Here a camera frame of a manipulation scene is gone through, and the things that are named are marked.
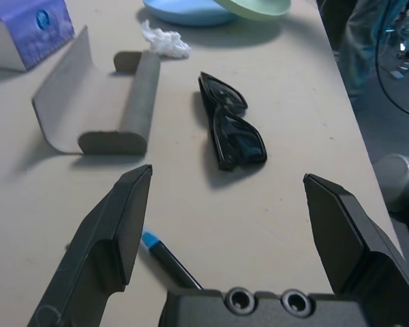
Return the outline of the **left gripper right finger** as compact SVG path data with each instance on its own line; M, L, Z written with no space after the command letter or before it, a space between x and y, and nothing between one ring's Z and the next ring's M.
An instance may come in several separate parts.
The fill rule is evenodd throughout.
M334 292L409 296L409 268L386 233L342 186L303 178L315 246Z

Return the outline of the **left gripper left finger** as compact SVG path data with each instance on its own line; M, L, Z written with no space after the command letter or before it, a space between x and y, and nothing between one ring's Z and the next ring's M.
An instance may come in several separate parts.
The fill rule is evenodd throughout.
M124 173L79 225L30 326L99 326L109 297L130 283L153 169Z

